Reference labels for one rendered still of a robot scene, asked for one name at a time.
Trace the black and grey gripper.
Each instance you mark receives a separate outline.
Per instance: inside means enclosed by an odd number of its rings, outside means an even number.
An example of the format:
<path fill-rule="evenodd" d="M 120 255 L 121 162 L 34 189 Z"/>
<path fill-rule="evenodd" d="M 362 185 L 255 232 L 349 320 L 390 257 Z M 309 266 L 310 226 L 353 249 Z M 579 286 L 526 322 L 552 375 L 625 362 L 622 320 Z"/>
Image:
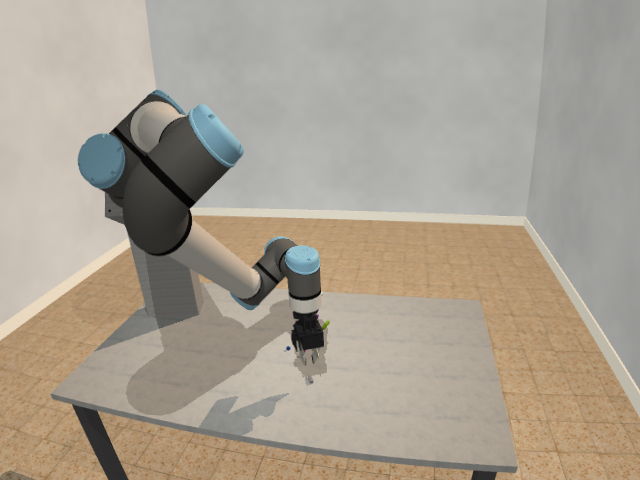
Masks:
<path fill-rule="evenodd" d="M 323 330 L 316 316 L 318 311 L 319 309 L 315 312 L 307 313 L 307 315 L 305 313 L 298 313 L 294 311 L 296 315 L 301 317 L 301 320 L 295 321 L 296 323 L 293 325 L 294 330 L 291 330 L 292 331 L 291 340 L 292 340 L 292 344 L 296 349 L 297 354 L 299 355 L 302 363 L 305 366 L 306 366 L 306 358 L 305 358 L 304 350 L 312 349 L 312 352 L 313 352 L 312 361 L 313 361 L 313 364 L 315 364 L 317 358 L 319 359 L 320 347 L 324 347 Z M 302 339 L 302 342 L 300 342 L 301 339 Z M 299 347 L 298 347 L 298 344 L 300 344 Z"/>

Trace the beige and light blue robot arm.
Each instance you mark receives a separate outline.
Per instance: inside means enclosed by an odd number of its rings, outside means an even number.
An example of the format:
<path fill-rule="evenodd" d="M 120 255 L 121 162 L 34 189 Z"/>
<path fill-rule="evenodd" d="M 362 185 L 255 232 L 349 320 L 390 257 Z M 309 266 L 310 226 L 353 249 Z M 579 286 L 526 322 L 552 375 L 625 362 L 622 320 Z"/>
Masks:
<path fill-rule="evenodd" d="M 169 255 L 228 290 L 247 310 L 285 277 L 290 308 L 318 310 L 323 292 L 317 250 L 275 237 L 251 268 L 193 221 L 190 208 L 242 157 L 236 137 L 204 104 L 186 115 L 157 89 L 139 105 L 109 134 L 87 139 L 78 155 L 83 178 L 123 208 L 135 245 L 153 256 Z"/>

